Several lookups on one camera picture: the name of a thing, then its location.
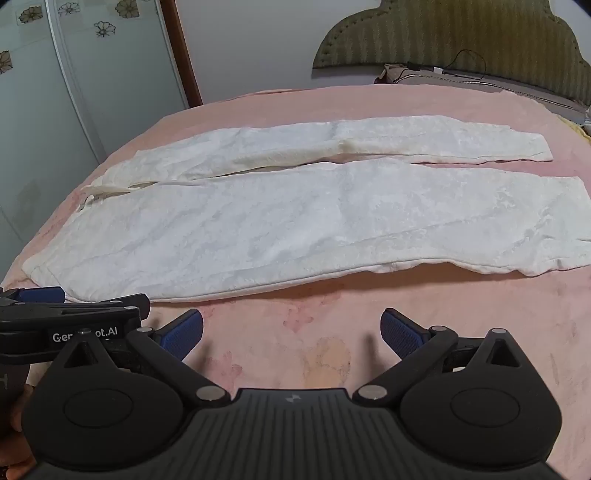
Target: logo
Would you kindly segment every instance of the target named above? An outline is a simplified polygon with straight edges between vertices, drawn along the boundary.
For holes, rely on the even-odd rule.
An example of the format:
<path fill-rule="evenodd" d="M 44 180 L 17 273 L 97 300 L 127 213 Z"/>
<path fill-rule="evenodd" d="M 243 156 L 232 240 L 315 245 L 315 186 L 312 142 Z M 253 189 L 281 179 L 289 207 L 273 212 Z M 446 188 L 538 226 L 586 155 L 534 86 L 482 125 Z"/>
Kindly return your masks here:
<path fill-rule="evenodd" d="M 286 397 L 285 398 L 289 403 L 293 403 L 296 400 L 301 400 L 301 397 L 299 395 L 296 395 L 295 393 L 291 395 L 291 397 Z"/>
<path fill-rule="evenodd" d="M 111 327 L 96 327 L 93 329 L 93 331 L 98 338 L 112 338 L 117 337 L 119 335 L 119 329 L 115 325 Z M 50 335 L 51 340 L 53 340 L 55 343 L 62 343 L 67 342 L 70 338 L 72 338 L 74 336 L 74 333 L 56 332 Z"/>

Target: blue gripper pad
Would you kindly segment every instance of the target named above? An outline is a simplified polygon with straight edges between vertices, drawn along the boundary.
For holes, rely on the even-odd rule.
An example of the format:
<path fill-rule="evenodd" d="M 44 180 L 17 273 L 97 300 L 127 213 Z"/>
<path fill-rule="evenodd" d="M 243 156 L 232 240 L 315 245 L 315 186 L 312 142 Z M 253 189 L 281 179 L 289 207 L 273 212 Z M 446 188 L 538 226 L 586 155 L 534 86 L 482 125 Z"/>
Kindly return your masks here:
<path fill-rule="evenodd" d="M 14 300 L 24 303 L 64 303 L 66 294 L 61 287 L 23 288 Z"/>
<path fill-rule="evenodd" d="M 203 336 L 203 317 L 196 309 L 183 313 L 168 325 L 156 330 L 152 338 L 168 353 L 183 360 Z"/>
<path fill-rule="evenodd" d="M 394 309 L 384 311 L 379 329 L 384 342 L 401 359 L 404 359 L 431 339 L 429 330 L 424 329 Z"/>

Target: metal pin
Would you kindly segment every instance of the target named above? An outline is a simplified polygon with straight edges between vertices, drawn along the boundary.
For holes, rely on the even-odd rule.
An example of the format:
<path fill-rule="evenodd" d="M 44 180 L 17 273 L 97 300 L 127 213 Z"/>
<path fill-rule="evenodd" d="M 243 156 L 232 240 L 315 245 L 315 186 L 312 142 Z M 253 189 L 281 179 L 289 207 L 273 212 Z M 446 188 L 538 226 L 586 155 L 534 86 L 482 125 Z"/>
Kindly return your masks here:
<path fill-rule="evenodd" d="M 226 391 L 217 385 L 208 385 L 197 390 L 197 398 L 205 401 L 219 400 L 226 394 Z"/>
<path fill-rule="evenodd" d="M 361 397 L 368 400 L 379 400 L 388 395 L 388 390 L 381 385 L 364 385 L 358 392 Z"/>

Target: human hand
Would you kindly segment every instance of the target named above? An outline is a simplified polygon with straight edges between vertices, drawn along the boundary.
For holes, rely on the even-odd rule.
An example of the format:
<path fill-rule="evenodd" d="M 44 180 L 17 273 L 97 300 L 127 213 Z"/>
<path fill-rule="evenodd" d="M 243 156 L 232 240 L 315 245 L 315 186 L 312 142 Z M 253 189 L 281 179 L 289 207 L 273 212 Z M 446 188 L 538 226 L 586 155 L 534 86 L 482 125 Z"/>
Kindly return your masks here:
<path fill-rule="evenodd" d="M 25 384 L 21 396 L 14 403 L 9 414 L 13 431 L 0 440 L 0 465 L 8 466 L 7 480 L 18 480 L 36 463 L 21 427 L 22 411 L 32 393 L 33 387 Z"/>

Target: white fabric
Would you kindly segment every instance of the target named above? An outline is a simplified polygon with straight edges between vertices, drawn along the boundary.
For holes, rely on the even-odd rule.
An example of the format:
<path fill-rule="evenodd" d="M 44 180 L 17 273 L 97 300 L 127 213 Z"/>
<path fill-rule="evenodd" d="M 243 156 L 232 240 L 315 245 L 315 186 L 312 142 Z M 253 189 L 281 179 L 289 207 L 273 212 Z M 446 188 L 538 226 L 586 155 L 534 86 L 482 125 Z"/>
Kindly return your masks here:
<path fill-rule="evenodd" d="M 134 185 L 197 180 L 257 168 L 295 167 L 343 155 L 388 155 L 409 163 L 477 164 L 552 160 L 540 134 L 446 116 L 403 116 L 225 128 L 153 150 L 111 167 L 85 190 L 129 192 Z"/>
<path fill-rule="evenodd" d="M 591 264 L 583 182 L 389 158 L 168 181 L 89 203 L 23 270 L 74 300 L 184 301 L 440 262 Z"/>

